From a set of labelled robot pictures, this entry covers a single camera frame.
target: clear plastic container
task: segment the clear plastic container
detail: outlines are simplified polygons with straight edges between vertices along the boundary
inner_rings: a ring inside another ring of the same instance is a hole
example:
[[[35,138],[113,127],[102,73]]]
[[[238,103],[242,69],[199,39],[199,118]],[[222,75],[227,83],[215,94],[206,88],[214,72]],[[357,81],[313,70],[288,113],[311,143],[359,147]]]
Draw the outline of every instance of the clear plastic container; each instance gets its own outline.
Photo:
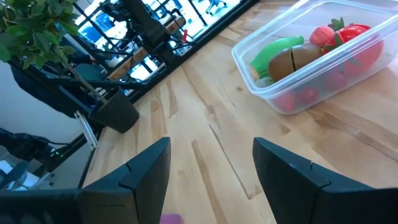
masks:
[[[398,51],[397,5],[391,0],[302,0],[240,41],[232,54],[253,95],[282,114],[298,113],[369,78],[392,61]],[[265,86],[258,80],[250,63],[261,49],[283,37],[301,35],[309,42],[317,27],[340,17],[346,25],[365,24],[372,28],[272,85]],[[375,51],[380,56],[367,59]],[[371,62],[356,67],[353,59]],[[312,100],[302,100],[303,92],[310,94]]]

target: white wall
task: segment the white wall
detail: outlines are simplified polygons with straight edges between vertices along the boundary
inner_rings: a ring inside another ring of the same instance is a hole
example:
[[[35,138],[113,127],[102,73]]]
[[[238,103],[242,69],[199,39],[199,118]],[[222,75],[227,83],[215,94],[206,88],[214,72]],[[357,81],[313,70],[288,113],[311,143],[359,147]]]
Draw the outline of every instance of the white wall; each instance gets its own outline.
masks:
[[[36,100],[15,82],[10,66],[0,62],[0,127],[53,142],[70,142],[81,134],[78,121]]]

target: chair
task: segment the chair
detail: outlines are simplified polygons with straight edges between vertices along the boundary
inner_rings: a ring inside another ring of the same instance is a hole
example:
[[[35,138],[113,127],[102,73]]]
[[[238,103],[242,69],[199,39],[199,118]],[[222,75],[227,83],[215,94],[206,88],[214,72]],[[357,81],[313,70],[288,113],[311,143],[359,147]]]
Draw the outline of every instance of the chair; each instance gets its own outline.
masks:
[[[222,0],[210,0],[210,5],[209,5],[209,7],[206,9],[206,13],[212,16],[213,13],[210,11],[211,8],[212,8],[213,6],[217,6],[217,7],[218,7],[218,4],[219,4],[219,3],[223,3],[224,6],[226,6],[226,2],[224,2],[224,1],[222,1]]]

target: potted plant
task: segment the potted plant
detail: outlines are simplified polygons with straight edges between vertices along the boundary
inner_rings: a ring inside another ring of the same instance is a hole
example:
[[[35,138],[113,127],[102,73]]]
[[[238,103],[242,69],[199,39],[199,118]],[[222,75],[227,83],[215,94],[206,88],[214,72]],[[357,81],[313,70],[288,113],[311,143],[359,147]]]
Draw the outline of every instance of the potted plant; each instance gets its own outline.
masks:
[[[62,63],[99,103],[89,117],[120,133],[134,125],[139,115],[119,88],[101,96],[68,63],[67,55],[75,52],[71,46],[60,46],[62,37],[69,33],[78,35],[73,13],[76,0],[0,0],[0,60],[12,57],[41,68],[46,62]]]

